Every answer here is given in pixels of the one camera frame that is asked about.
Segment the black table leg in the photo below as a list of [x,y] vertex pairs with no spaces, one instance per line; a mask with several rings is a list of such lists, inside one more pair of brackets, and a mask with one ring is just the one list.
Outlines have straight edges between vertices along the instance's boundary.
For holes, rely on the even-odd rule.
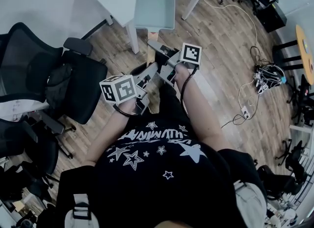
[[280,50],[280,49],[283,49],[283,48],[286,48],[286,47],[290,47],[290,46],[293,46],[293,45],[297,45],[297,44],[298,44],[298,41],[294,40],[294,41],[291,41],[291,42],[288,42],[288,43],[285,43],[285,44],[282,44],[282,45],[274,45],[273,46],[273,50],[277,51],[277,50]]
[[295,57],[287,57],[287,58],[284,58],[282,60],[283,63],[287,63],[287,62],[290,62],[290,61],[295,61],[295,60],[301,60],[301,56],[295,56]]
[[299,64],[299,65],[287,65],[287,66],[282,66],[281,67],[283,70],[288,71],[288,70],[295,70],[295,69],[302,69],[303,65]]

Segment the wooden floor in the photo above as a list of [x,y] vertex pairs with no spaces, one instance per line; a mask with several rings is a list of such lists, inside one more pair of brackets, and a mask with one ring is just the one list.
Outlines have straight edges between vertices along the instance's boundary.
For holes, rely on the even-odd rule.
[[[194,8],[187,20],[181,15],[190,0],[176,0],[176,23],[174,30],[162,30],[159,41],[172,47],[181,48],[182,43],[191,43],[202,46],[202,65],[195,79],[208,102],[218,114],[220,125],[233,119],[241,113],[238,103],[238,91],[241,85],[252,81],[255,61],[250,56],[250,47],[255,45],[255,30],[247,15],[236,7],[214,9],[203,0]],[[218,5],[217,0],[207,0]],[[225,4],[237,4],[225,0]],[[258,47],[262,58],[271,60],[271,49],[275,36],[265,32],[259,21],[253,16],[251,7],[246,3],[240,5],[250,16],[257,28]],[[93,44],[92,58],[104,58],[110,75],[129,73],[133,68],[146,61],[147,32],[138,30],[139,53],[134,55],[126,30],[114,21],[111,26],[104,25],[95,32],[89,41]],[[156,85],[150,87],[150,108],[158,112],[158,90]],[[257,103],[257,93],[253,84],[245,86],[240,94],[242,104]],[[289,135],[291,107],[286,103],[288,89],[285,85],[265,92],[259,98],[255,116],[242,125],[232,123],[223,128],[229,142],[238,150],[248,152],[259,165],[267,164],[276,173],[287,173],[283,167],[276,166],[274,156],[282,149],[281,141]],[[70,119],[63,121],[77,127],[75,133],[65,133],[60,141],[74,155],[68,160],[59,154],[59,160],[54,176],[59,177],[62,171],[80,166],[92,140],[97,136],[113,112],[113,108],[104,102],[103,96],[96,107],[94,114],[86,125],[79,125]],[[17,163],[21,157],[12,158]],[[55,199],[57,184],[51,190]],[[40,208],[35,200],[29,202],[36,213]]]

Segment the person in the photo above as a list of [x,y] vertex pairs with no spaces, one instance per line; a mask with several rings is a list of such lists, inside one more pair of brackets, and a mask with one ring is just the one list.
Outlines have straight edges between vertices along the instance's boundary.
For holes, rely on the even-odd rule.
[[[176,66],[181,91],[190,75]],[[101,228],[261,228],[266,193],[252,157],[233,149],[192,78],[183,100],[168,84],[159,113],[115,111],[88,149],[82,167],[61,174],[57,227],[86,192]],[[135,99],[119,105],[131,114]]]

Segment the power plug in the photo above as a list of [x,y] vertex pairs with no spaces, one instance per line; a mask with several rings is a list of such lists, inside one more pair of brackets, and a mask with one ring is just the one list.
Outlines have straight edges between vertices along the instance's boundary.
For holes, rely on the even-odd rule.
[[241,108],[241,112],[242,115],[245,119],[249,119],[251,117],[251,114],[249,113],[249,111],[247,110],[246,106],[244,106],[243,108]]

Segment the black bag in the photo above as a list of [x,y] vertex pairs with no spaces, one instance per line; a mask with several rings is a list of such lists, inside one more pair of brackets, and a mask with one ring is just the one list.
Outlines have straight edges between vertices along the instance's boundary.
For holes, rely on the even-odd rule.
[[72,72],[70,64],[64,64],[54,69],[49,76],[45,95],[48,104],[54,110],[58,110],[62,106],[65,94],[68,88]]

